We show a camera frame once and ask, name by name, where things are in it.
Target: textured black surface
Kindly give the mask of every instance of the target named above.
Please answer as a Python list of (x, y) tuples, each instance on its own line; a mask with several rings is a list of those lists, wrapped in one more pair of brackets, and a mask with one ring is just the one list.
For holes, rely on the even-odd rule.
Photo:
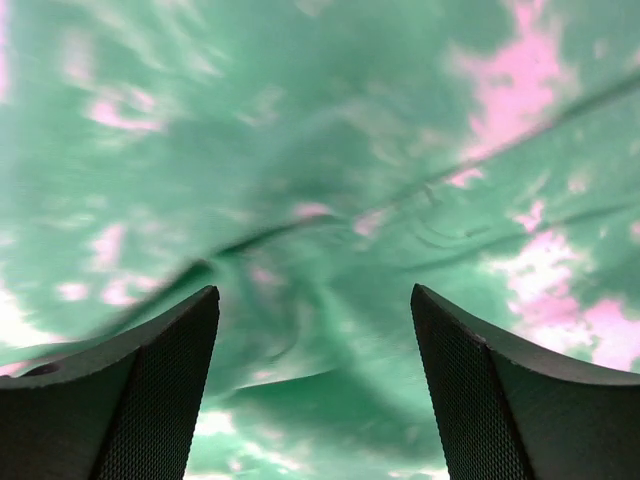
[(451, 480), (532, 480), (482, 339), (419, 287), (411, 305)]
[(425, 287), (412, 309), (452, 480), (640, 478), (640, 375), (539, 347)]
[(218, 315), (206, 288), (41, 375), (0, 378), (0, 480), (182, 479)]

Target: mesh texture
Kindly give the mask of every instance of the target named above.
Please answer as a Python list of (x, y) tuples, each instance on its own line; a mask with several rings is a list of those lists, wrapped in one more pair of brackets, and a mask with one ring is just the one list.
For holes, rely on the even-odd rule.
[(451, 480), (533, 480), (487, 347), (426, 294), (414, 319)]
[(215, 341), (210, 312), (193, 307), (140, 350), (92, 479), (182, 479)]

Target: tie-dye fabric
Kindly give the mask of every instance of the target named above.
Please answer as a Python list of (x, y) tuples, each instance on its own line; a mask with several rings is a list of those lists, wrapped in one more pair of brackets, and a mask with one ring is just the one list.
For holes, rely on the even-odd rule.
[(214, 283), (186, 478), (442, 480), (414, 283), (640, 370), (638, 14), (0, 0), (2, 372)]

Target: green fabric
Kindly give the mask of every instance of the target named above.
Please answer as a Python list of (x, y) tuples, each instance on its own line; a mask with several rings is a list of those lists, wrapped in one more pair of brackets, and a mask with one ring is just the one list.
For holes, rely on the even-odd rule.
[(188, 479), (446, 478), (414, 283), (636, 366), (639, 14), (1, 0), (3, 371), (216, 284)]

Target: hole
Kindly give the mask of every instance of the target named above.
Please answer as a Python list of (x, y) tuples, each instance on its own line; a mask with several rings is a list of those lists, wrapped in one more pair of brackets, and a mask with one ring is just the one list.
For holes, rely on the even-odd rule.
[(45, 363), (44, 365), (40, 365), (39, 367), (29, 370), (22, 376), (36, 377), (38, 375), (48, 375), (49, 373), (57, 372), (58, 370), (60, 370), (60, 365), (57, 363)]

